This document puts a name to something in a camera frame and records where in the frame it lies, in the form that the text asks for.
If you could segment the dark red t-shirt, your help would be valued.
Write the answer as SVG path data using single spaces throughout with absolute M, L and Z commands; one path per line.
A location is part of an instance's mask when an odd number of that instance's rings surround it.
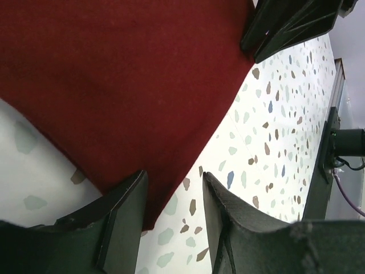
M 145 170 L 150 230 L 253 66 L 252 1 L 2 1 L 1 98 L 102 193 Z

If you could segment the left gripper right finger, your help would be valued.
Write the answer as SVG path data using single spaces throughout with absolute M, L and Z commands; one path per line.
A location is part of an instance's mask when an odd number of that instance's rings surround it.
M 364 273 L 364 221 L 286 223 L 202 176 L 212 273 Z

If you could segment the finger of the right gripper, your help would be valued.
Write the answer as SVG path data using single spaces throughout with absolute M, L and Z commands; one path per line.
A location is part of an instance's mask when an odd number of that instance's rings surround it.
M 336 11 L 312 11 L 301 15 L 297 22 L 287 23 L 275 32 L 269 32 L 262 45 L 254 54 L 255 63 L 272 55 L 328 33 L 334 26 Z
M 241 50 L 252 49 L 264 42 L 269 32 L 275 32 L 287 23 L 297 22 L 301 15 L 312 11 L 336 11 L 342 1 L 258 1 L 250 25 L 244 32 Z

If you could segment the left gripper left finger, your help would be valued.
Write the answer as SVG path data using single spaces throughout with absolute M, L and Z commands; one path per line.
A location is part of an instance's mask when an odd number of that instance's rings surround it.
M 1 273 L 134 273 L 147 191 L 138 171 L 54 225 L 1 221 Z

